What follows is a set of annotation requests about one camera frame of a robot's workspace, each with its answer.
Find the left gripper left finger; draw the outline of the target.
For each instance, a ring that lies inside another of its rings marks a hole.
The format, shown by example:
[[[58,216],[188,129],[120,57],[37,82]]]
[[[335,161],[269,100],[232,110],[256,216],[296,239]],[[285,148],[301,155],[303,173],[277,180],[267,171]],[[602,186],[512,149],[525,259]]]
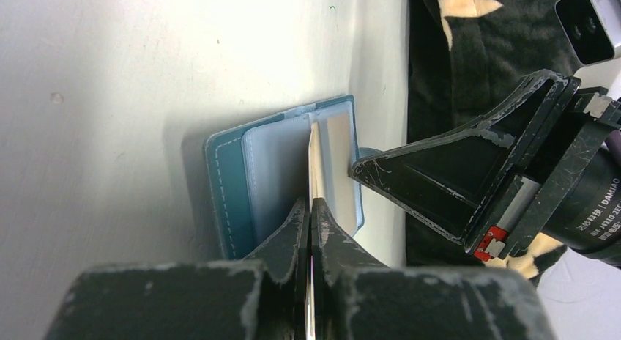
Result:
[[[238,260],[106,265],[67,290],[47,339],[304,339],[308,203]]]

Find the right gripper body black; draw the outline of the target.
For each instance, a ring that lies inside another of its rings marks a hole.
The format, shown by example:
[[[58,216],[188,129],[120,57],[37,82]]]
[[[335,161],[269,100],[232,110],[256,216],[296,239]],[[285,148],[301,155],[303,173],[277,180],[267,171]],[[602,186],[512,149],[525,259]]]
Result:
[[[464,247],[484,262],[533,252],[544,237],[620,266],[620,102],[603,87],[567,100],[529,165],[506,174]]]

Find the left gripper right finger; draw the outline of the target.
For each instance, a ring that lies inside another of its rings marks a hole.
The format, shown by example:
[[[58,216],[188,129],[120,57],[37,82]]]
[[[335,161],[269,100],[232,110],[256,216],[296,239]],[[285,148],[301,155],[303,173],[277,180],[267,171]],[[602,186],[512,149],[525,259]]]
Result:
[[[317,339],[553,339],[534,287],[512,270],[391,268],[313,201]]]

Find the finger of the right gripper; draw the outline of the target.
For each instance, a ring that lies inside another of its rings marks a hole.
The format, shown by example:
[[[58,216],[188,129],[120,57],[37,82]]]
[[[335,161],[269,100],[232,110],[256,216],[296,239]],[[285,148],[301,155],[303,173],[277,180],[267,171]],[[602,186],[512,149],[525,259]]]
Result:
[[[460,246],[549,137],[580,80],[550,70],[524,76],[498,106],[465,125],[357,160],[350,177]]]

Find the blue leather card holder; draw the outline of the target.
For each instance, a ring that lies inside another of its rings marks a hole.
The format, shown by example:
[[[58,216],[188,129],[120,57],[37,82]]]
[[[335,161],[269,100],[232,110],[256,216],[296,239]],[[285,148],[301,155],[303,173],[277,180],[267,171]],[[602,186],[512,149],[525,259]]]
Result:
[[[354,97],[298,106],[210,136],[204,145],[215,227],[223,255],[242,259],[309,202],[308,145],[319,125],[318,193],[350,236],[365,223],[361,186],[350,165],[372,154],[357,143]]]

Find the black blanket with beige flowers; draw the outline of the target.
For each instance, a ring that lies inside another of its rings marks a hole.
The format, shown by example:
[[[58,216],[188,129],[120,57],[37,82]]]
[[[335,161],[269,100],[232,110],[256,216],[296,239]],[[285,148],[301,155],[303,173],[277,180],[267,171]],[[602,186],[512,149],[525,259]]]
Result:
[[[520,77],[581,66],[559,0],[409,0],[408,142],[445,133],[497,106]]]

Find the gold card with black stripe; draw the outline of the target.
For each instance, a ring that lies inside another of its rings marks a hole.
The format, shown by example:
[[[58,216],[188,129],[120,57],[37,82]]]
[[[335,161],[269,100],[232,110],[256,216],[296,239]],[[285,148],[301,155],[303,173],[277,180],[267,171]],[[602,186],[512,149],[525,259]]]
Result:
[[[309,203],[313,205],[313,200],[318,193],[318,184],[316,179],[316,156],[319,143],[319,125],[314,122],[311,125],[311,132],[308,145],[308,188],[309,188]],[[314,316],[314,276],[313,276],[313,257],[310,256],[309,273],[308,273],[308,291],[307,291],[307,306],[306,306],[306,339],[315,339],[315,316]]]

